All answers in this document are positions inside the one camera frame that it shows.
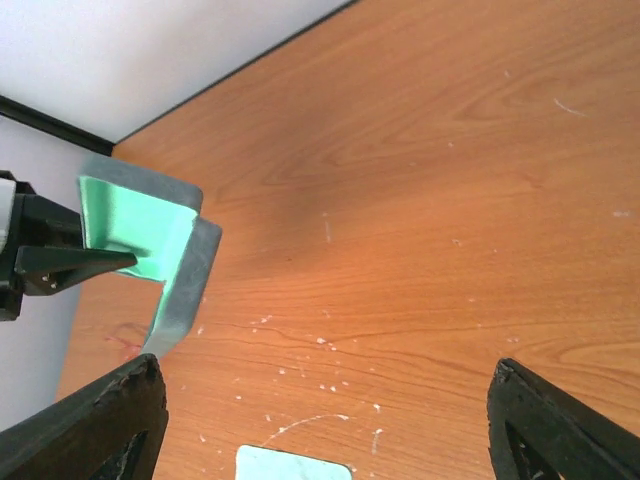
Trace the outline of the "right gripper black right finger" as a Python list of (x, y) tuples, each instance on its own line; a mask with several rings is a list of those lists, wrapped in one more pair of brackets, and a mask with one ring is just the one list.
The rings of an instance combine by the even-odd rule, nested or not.
[(497, 479), (637, 479), (639, 438), (511, 358), (487, 394)]

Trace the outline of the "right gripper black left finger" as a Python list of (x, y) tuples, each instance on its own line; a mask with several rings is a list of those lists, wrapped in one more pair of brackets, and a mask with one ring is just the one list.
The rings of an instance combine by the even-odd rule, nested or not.
[(169, 420), (143, 354), (1, 432), (3, 479), (151, 479)]

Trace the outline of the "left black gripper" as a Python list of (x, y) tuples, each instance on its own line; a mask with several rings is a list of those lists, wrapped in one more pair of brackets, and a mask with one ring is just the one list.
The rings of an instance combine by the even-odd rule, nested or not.
[(1, 172), (1, 319), (16, 320), (25, 296), (50, 296), (135, 266), (134, 254), (82, 245), (80, 215)]

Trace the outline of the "grey glasses case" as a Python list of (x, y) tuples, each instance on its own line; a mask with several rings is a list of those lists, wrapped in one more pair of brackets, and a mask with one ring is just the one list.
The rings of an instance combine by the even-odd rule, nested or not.
[(161, 284), (142, 353), (162, 357), (191, 331), (222, 238), (191, 183), (95, 155), (77, 176), (84, 244), (131, 253), (125, 276)]

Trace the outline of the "light blue cleaning cloth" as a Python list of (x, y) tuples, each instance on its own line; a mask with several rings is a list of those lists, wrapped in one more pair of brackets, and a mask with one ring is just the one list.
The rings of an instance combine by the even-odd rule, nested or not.
[(263, 447), (242, 445), (236, 453), (236, 480), (351, 480), (341, 464)]

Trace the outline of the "pink transparent sunglasses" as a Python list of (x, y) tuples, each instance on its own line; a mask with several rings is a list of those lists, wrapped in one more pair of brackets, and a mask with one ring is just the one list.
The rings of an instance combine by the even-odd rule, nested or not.
[(105, 335), (104, 340), (118, 347), (121, 361), (125, 363), (141, 353), (146, 334), (147, 329), (144, 325), (127, 322), (117, 325)]

